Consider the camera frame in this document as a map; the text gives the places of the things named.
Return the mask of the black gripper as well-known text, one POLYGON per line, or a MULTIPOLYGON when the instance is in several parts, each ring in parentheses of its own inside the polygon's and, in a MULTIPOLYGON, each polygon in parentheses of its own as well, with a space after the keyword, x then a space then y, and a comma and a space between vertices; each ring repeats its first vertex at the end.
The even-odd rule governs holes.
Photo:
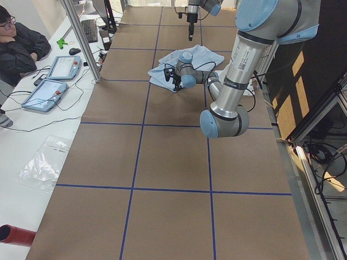
POLYGON ((192 30, 194 28, 194 24, 197 22, 198 19, 198 13, 195 12, 188 12, 187 13, 187 22, 189 23, 189 41, 193 40, 194 31, 192 30))
POLYGON ((173 91, 174 91, 174 92, 180 91, 180 87, 181 87, 181 77, 178 76, 176 73, 173 73, 173 74, 172 74, 172 78, 173 78, 172 82, 173 82, 173 84, 175 85, 173 91))

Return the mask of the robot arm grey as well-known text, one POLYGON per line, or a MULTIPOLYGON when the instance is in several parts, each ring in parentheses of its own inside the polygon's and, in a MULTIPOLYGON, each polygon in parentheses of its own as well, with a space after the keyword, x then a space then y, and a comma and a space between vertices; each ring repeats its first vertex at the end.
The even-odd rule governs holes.
POLYGON ((199 9, 202 8, 209 14, 216 16, 220 10, 223 1, 221 0, 188 0, 187 22, 188 40, 192 41, 194 36, 195 23, 198 21, 199 9))
POLYGON ((204 84, 213 102, 200 115, 208 138, 234 137, 249 126, 240 100, 265 48, 273 42, 292 44, 314 38, 319 27, 320 1, 242 1, 236 12, 237 34, 229 68, 223 81, 214 71, 193 68, 193 55, 183 51, 174 68, 164 69, 165 79, 176 87, 204 84))

